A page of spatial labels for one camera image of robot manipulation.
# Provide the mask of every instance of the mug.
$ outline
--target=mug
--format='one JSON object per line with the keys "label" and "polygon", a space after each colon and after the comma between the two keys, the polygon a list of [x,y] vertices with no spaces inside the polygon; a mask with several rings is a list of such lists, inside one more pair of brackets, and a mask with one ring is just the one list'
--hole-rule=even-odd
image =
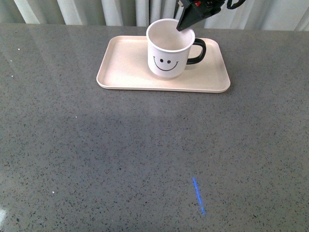
{"label": "mug", "polygon": [[[202,61],[206,44],[195,38],[192,29],[178,31],[178,20],[160,19],[153,22],[146,31],[148,42],[148,66],[157,76],[173,78],[180,75],[187,64]],[[198,57],[188,58],[192,45],[199,45],[202,51]]]}

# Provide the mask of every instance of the smiley face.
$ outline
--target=smiley face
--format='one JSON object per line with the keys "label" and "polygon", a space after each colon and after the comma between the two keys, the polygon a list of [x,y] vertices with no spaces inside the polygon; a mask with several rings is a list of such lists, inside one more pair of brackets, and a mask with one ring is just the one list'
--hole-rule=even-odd
{"label": "smiley face", "polygon": [[171,67],[172,67],[171,69],[162,69],[162,68],[160,68],[160,67],[157,65],[156,61],[155,61],[155,57],[154,57],[154,63],[155,63],[156,67],[157,67],[159,70],[162,70],[162,71],[171,71],[171,70],[173,70],[173,69],[177,66],[178,61],[176,62],[176,64],[175,64],[174,66],[171,66]]}

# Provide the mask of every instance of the mug rim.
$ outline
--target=mug rim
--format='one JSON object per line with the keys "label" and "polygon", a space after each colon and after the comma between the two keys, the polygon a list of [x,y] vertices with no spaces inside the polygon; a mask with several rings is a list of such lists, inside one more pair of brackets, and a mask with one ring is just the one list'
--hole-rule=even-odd
{"label": "mug rim", "polygon": [[184,51],[184,50],[186,50],[186,49],[188,49],[188,48],[190,48],[190,47],[192,46],[192,44],[194,43],[194,40],[195,40],[195,33],[194,33],[194,31],[193,31],[192,29],[190,29],[190,28],[187,28],[187,29],[185,29],[185,30],[190,31],[190,33],[193,35],[193,36],[192,36],[192,41],[190,42],[190,44],[189,44],[188,46],[186,46],[186,47],[184,47],[184,48],[181,48],[181,49],[178,49],[178,50],[168,50],[168,49],[164,49],[164,48],[161,48],[161,47],[155,45],[155,44],[151,41],[151,39],[149,38],[149,30],[150,30],[155,24],[160,23],[160,22],[162,22],[162,21],[174,21],[174,22],[179,22],[179,20],[177,20],[177,19],[173,19],[173,18],[163,18],[163,19],[159,19],[159,20],[153,22],[152,24],[150,24],[150,25],[148,26],[148,28],[147,28],[147,31],[146,31],[146,37],[147,37],[148,42],[150,42],[151,45],[152,45],[153,47],[155,47],[156,49],[158,49],[158,50],[160,50],[160,51],[163,51],[163,52],[177,53],[177,52],[182,52],[182,51]]}

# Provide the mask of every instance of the smile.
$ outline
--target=smile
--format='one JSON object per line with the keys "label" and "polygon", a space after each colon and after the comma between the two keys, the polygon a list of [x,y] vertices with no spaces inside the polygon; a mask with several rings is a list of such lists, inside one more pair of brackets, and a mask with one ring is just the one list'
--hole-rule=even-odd
{"label": "smile", "polygon": [[154,63],[155,63],[155,65],[156,65],[156,67],[159,69],[159,70],[162,70],[162,71],[171,71],[172,69],[174,69],[176,66],[177,66],[177,64],[178,64],[178,61],[176,62],[176,64],[175,64],[175,66],[173,67],[173,68],[171,68],[171,69],[168,69],[168,70],[165,70],[165,69],[161,69],[157,64],[156,64],[156,62],[155,62],[155,57],[154,57]]}

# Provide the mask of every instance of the tray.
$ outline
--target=tray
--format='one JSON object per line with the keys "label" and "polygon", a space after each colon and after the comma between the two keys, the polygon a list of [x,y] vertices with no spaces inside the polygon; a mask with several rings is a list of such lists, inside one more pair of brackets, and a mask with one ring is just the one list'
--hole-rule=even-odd
{"label": "tray", "polygon": [[[147,63],[146,36],[117,36],[110,40],[98,71],[98,84],[107,89],[161,90],[220,93],[230,87],[225,64],[217,42],[203,39],[207,51],[198,64],[187,65],[172,79],[153,74]],[[201,48],[192,46],[189,57]]]}

